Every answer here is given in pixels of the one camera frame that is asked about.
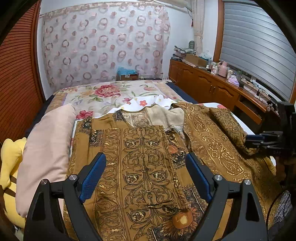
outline louvered wooden door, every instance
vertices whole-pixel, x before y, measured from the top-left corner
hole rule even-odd
[[[0,46],[0,141],[22,138],[43,103],[36,30],[40,2],[15,24]]]

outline wooden desk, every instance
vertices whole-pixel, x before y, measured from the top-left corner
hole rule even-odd
[[[217,102],[234,111],[239,108],[261,125],[267,105],[219,75],[170,60],[169,79],[199,103]]]

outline pink pillow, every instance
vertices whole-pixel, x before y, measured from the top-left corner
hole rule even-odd
[[[74,121],[75,108],[66,104],[46,113],[31,131],[17,174],[15,202],[22,217],[27,216],[42,179],[65,180]],[[63,200],[59,202],[63,211]]]

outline blue gripper pad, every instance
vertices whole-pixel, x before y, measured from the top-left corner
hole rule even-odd
[[[210,203],[213,198],[210,191],[210,184],[190,153],[186,155],[185,165],[200,197],[206,200],[207,203]]]
[[[84,203],[87,199],[90,199],[102,174],[106,167],[106,156],[101,154],[97,159],[95,165],[84,179],[81,187],[81,194],[79,199],[81,203]]]

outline white wall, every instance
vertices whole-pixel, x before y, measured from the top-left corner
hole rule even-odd
[[[46,12],[50,12],[53,10],[90,3],[90,0],[42,0],[41,2],[41,9],[40,14],[44,14]],[[188,48],[188,43],[191,40],[194,40],[193,35],[193,28],[191,27],[191,18],[187,12],[186,8],[172,8],[166,7],[168,11],[168,15],[170,18],[171,30],[170,30],[170,39],[169,43],[166,46],[166,50],[163,54],[163,78],[168,77],[168,70],[170,64],[170,58],[174,53],[174,46],[177,45],[178,47],[186,47]],[[42,56],[42,41],[41,41],[41,28],[42,28],[42,21],[39,20],[38,22],[38,30],[37,30],[37,52],[38,52],[38,64],[39,64],[39,71],[40,77],[42,82],[42,87],[44,89],[46,99],[52,95],[52,91],[49,88],[49,84],[47,82],[47,77],[45,74],[44,69],[44,62]]]
[[[202,33],[202,51],[213,58],[218,25],[218,0],[205,0],[205,22]]]

